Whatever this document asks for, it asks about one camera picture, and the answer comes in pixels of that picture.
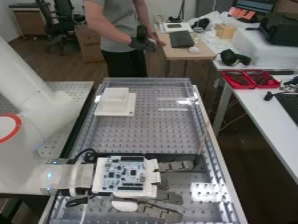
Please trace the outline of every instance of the office chair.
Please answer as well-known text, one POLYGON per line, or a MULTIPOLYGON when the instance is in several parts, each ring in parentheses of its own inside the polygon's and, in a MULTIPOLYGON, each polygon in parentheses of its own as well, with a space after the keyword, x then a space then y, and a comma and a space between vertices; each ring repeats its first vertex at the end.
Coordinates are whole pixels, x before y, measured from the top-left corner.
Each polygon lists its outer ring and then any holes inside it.
POLYGON ((75 34, 76 23, 67 16, 59 15, 56 11, 49 11, 49 4, 44 0, 36 0, 41 14, 45 18, 45 33, 52 38, 52 42, 45 48, 49 52, 51 48, 57 46, 60 48, 60 55, 64 55, 64 46, 67 43, 75 43, 77 45, 77 39, 75 34))
POLYGON ((68 20, 72 20, 76 24, 85 22, 85 16, 75 14, 75 7, 71 0, 53 0, 53 2, 59 16, 65 16, 68 20))

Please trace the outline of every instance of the red case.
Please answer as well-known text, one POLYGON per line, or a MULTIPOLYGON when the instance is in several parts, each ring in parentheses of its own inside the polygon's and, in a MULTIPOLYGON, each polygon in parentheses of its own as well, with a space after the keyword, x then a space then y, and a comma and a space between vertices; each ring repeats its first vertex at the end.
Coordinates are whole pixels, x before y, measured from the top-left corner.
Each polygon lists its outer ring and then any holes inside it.
POLYGON ((222 71, 221 75, 222 75, 224 79, 226 80, 226 82, 230 84, 233 89, 254 89, 256 88, 254 81, 249 78, 249 76, 242 71, 238 71, 238 70, 222 71), (232 74, 234 75, 236 73, 238 73, 238 75, 245 78, 245 80, 249 83, 248 85, 244 85, 242 83, 237 82, 233 79, 232 74))
POLYGON ((260 89, 276 89, 276 88, 280 88, 281 86, 281 83, 272 77, 272 75, 265 72, 265 71, 261 71, 261 70, 246 70, 245 71, 245 74, 246 76, 249 77, 249 79, 252 79, 252 81, 254 82, 256 84, 256 87, 260 88, 260 89), (258 84, 253 78, 250 78, 250 73, 254 72, 254 73, 262 73, 261 75, 264 76, 264 78, 268 80, 266 81, 266 84, 265 85, 261 85, 258 84))

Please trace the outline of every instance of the white circuit board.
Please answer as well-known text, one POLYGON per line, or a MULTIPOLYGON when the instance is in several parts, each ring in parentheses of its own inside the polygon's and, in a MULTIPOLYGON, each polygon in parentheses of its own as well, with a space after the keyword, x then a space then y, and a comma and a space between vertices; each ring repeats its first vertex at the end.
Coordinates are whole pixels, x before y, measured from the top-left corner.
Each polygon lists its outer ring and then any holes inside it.
POLYGON ((145 158, 111 156, 105 163, 101 192, 143 191, 145 182, 145 158))

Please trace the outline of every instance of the monitor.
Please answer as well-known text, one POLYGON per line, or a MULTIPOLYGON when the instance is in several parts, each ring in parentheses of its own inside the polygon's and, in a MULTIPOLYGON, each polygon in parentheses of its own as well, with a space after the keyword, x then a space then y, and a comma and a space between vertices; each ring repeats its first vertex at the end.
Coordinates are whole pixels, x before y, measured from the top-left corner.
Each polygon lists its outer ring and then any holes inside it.
POLYGON ((237 8, 249 9, 258 13, 270 13, 277 5, 277 0, 236 0, 237 8))

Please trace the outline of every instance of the perforated metal plate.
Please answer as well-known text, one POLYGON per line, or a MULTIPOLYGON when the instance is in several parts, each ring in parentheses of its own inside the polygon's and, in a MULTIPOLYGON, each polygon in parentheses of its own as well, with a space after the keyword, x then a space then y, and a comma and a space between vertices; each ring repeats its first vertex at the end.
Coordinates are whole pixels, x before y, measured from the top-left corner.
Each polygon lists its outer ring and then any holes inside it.
MULTIPOLYGON (((85 103, 88 94, 93 86, 93 82, 48 82, 47 84, 53 91, 65 91, 69 96, 72 96, 73 99, 81 104, 81 106, 85 103)), ((17 114, 19 110, 0 94, 0 114, 4 113, 17 114)), ((75 121, 67 127, 64 127, 41 146, 41 148, 39 149, 39 154, 43 158, 59 158, 73 125, 75 121)))
MULTIPOLYGON (((99 152, 196 154, 205 129, 201 108, 189 79, 107 79, 85 119, 72 156, 93 147, 99 152), (129 87, 137 93, 135 117, 95 117, 93 112, 107 87, 129 87)), ((240 223, 226 189, 225 177, 208 135, 201 154, 206 172, 165 173, 169 191, 182 195, 184 205, 149 200, 184 214, 184 223, 240 223)), ((83 207, 65 208, 59 197, 51 223, 79 223, 83 207)), ((162 220, 139 213, 116 211, 111 198, 89 201, 84 223, 157 224, 162 220)))

